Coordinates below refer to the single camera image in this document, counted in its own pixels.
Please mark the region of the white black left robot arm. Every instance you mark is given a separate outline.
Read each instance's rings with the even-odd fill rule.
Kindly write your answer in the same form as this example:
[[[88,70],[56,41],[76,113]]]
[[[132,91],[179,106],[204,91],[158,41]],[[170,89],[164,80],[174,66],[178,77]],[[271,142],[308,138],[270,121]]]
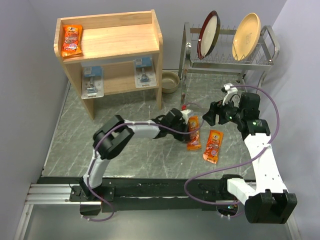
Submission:
[[[93,152],[86,173],[80,179],[81,195],[88,201],[100,193],[103,175],[110,160],[117,157],[133,139],[159,139],[168,134],[180,142],[190,140],[188,121],[193,111],[171,109],[151,120],[134,122],[115,115],[93,135]]]

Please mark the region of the orange razor pack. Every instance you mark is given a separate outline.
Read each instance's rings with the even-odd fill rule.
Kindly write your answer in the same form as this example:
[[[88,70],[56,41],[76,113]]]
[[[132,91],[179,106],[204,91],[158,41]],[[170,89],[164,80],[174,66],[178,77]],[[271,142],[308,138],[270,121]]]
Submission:
[[[218,163],[219,150],[223,141],[224,133],[218,130],[210,130],[203,159],[212,164]]]
[[[200,126],[199,118],[197,115],[191,116],[188,120],[188,130],[190,132],[195,131]],[[195,151],[201,149],[202,145],[200,142],[200,132],[199,130],[190,134],[190,140],[187,143],[187,150],[188,151]]]
[[[64,40],[61,47],[61,56],[63,58],[80,55],[81,37],[83,32],[82,25],[64,25]]]

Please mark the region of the blue blister razor pack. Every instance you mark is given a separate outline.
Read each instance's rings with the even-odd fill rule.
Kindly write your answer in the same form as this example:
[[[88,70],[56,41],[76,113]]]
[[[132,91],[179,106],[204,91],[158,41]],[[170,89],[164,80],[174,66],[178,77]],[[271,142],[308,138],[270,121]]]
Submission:
[[[151,57],[141,57],[134,60],[134,78],[136,88],[157,86],[153,60]]]
[[[83,100],[104,97],[104,70],[101,66],[83,68],[81,98]]]

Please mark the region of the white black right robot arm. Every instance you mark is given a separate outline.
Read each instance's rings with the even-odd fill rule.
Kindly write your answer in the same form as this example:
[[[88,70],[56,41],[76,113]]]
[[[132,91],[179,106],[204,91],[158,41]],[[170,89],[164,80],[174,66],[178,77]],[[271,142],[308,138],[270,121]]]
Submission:
[[[235,196],[244,205],[246,219],[251,224],[285,224],[298,200],[289,193],[274,157],[271,132],[266,120],[260,118],[260,96],[243,93],[239,105],[231,97],[214,101],[203,119],[210,125],[232,122],[237,125],[242,139],[253,158],[256,187],[252,188],[241,177],[224,177],[219,195],[224,199]]]

